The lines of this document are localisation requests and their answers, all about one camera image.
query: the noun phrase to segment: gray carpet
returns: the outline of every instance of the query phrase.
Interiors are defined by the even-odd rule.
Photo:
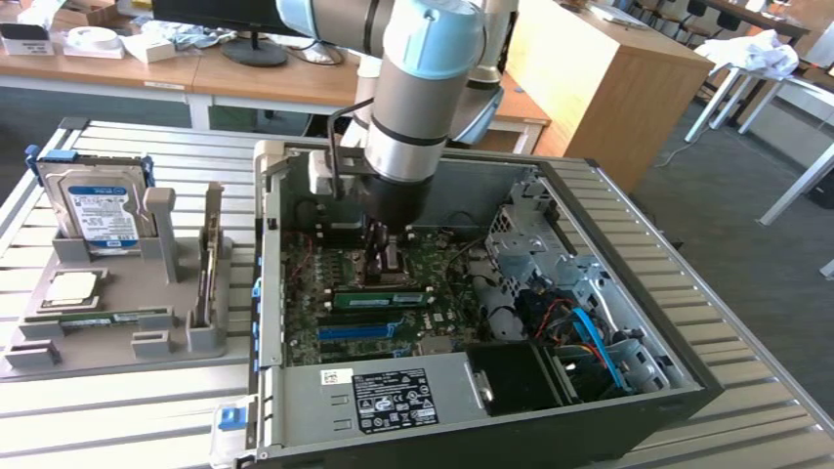
[[[0,88],[0,199],[23,174],[24,148],[45,143],[65,115],[152,125],[188,126],[184,105]],[[683,135],[693,105],[666,146]],[[218,109],[226,130],[256,130],[251,111]],[[303,117],[282,115],[262,131],[296,133]],[[663,169],[651,169],[635,198],[658,226],[685,241],[682,253],[753,333],[829,413],[834,413],[834,282],[818,268],[834,258],[834,211],[799,200],[770,228],[753,221],[798,174],[767,149],[730,129],[709,132]]]
[[[702,107],[693,105],[658,156],[679,148]],[[834,282],[818,269],[834,259],[834,210],[801,198],[765,228],[755,223],[799,173],[727,127],[709,131],[634,193],[657,225],[721,298],[834,414]]]

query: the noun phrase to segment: warning label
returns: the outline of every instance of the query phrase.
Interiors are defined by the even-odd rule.
[[[130,247],[139,242],[134,215],[126,210],[131,201],[120,187],[72,186],[69,199],[83,238],[98,247]]]
[[[423,368],[354,375],[354,394],[363,433],[439,423]]]

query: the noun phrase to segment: wooden cabinet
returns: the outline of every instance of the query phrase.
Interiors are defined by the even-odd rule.
[[[551,119],[535,154],[595,159],[630,192],[711,68],[654,29],[522,0],[507,69]]]

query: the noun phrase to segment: monitor stand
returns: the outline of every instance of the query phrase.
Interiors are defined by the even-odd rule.
[[[282,46],[272,42],[258,41],[258,33],[251,32],[251,39],[235,39],[220,46],[223,55],[238,64],[248,66],[278,66],[287,61]]]

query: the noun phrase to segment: slatted metal surface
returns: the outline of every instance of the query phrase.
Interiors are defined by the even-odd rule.
[[[0,467],[204,467],[210,412],[246,392],[254,269],[251,149],[263,136],[92,122],[72,148],[148,151],[156,181],[178,192],[178,235],[195,235],[210,181],[226,185],[235,242],[230,354],[222,364],[0,385]],[[691,273],[653,227],[581,160],[554,163],[666,314],[727,388],[695,417],[599,467],[834,468],[834,426],[781,365]],[[55,217],[41,190],[23,194],[0,235],[0,343],[16,326],[51,255]],[[587,249],[563,227],[579,251]]]

